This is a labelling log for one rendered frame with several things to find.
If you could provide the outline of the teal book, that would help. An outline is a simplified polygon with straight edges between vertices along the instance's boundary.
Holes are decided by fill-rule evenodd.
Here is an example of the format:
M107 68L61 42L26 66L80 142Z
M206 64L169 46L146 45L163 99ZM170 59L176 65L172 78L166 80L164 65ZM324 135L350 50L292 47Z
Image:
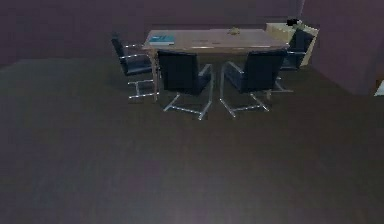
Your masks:
M175 38L170 35L158 35L158 36L152 36L149 39L149 44L158 46L158 45L174 45L175 44Z

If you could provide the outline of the black chrome-frame chair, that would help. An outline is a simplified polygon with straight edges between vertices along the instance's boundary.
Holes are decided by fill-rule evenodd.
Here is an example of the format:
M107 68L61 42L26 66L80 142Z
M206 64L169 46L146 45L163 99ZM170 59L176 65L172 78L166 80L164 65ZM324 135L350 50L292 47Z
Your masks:
M127 49L142 49L142 44L124 44L118 33L111 35L111 44L118 58L122 73L126 77L138 76L152 73L152 63L147 53L128 53ZM137 81L128 81L127 84L135 88L135 94L130 99L158 95L159 92L152 89L149 92L143 92L140 89L142 84L153 84L154 79L142 79Z
M286 49L251 51L247 54L242 68L232 61L227 61L222 65L219 100L232 117L236 117L238 111L247 111L256 108L269 111L269 108L256 97L255 93L266 91L267 97L271 97L272 89L275 86L278 73L286 56ZM228 81L239 94L248 94L256 101L256 104L237 108L231 107L224 98L224 85L226 81Z
M163 111L174 109L197 114L198 119L202 120L213 101L213 65L205 64L199 68L196 53L159 50L157 56L163 89L176 93L176 96L163 108ZM199 96L206 87L209 88L208 101L202 110L197 111L175 105L181 95Z
M313 39L314 36L312 34L307 33L301 29L297 29L289 42L287 56L284 58L280 70L299 70Z

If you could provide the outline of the brown wooden dining table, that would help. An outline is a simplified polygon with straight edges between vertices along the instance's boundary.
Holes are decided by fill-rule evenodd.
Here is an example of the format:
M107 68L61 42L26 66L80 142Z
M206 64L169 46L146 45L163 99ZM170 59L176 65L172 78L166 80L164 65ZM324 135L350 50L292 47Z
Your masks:
M151 30L143 45L149 53L152 63L154 90L159 92L159 76L161 76L157 52L168 50L176 52L196 53L249 53L251 51L269 51L287 49L288 44L269 36L261 29L240 30L239 35L230 35L227 30ZM150 45L152 36L170 35L175 38L174 45Z

